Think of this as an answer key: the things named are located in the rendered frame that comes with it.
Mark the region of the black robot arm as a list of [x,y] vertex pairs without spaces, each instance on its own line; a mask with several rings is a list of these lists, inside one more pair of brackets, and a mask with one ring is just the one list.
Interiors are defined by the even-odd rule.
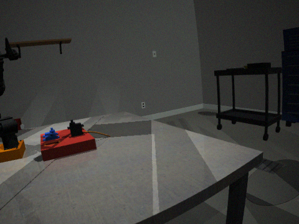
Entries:
[[[3,72],[0,74],[0,96],[5,91],[5,84],[3,79]],[[18,140],[16,133],[18,133],[17,121],[14,118],[8,116],[1,118],[0,114],[0,138],[2,138],[2,143],[4,150],[12,149],[18,147]]]

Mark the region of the red flat plate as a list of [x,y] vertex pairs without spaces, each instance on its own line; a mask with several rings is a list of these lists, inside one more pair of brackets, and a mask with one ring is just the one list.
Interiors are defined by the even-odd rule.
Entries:
[[40,135],[40,146],[43,161],[97,148],[95,138],[89,133],[72,137],[69,129],[55,131],[53,128]]

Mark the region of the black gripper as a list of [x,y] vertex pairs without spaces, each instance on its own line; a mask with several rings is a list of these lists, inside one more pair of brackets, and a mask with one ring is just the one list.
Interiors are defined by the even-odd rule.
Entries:
[[6,43],[6,54],[0,54],[0,74],[4,71],[3,69],[3,59],[8,58],[9,60],[17,60],[19,58],[19,54],[16,52],[16,50],[10,48],[9,42],[7,37],[5,38]]

